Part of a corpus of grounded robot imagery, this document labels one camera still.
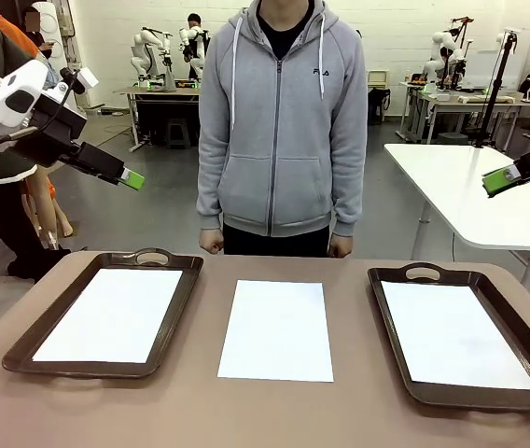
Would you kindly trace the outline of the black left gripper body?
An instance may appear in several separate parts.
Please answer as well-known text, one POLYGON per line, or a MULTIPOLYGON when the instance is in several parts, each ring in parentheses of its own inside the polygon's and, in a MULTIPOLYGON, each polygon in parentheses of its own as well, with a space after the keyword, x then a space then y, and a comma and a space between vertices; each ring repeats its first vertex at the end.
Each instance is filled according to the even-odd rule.
POLYGON ((124 182, 122 160, 89 143, 76 142, 86 123, 79 113, 42 93, 29 119, 29 126, 37 131, 19 139, 15 152, 46 168, 59 161, 114 185, 124 182))

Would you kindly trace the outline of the person's right hand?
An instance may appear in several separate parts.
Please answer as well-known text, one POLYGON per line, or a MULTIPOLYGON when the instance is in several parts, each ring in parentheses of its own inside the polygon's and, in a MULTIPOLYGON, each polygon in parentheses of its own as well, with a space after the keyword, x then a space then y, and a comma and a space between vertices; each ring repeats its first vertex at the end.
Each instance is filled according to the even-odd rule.
POLYGON ((202 229, 199 236, 200 248, 216 255, 224 249, 224 236, 221 229, 202 229))

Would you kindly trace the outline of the person's left hand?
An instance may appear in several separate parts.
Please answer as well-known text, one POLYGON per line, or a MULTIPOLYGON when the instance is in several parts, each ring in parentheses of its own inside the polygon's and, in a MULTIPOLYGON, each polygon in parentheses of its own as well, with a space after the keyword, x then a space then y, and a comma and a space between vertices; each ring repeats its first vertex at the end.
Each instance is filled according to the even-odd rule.
POLYGON ((334 259, 344 259, 352 254, 354 238, 332 233, 329 240, 328 256, 334 259))

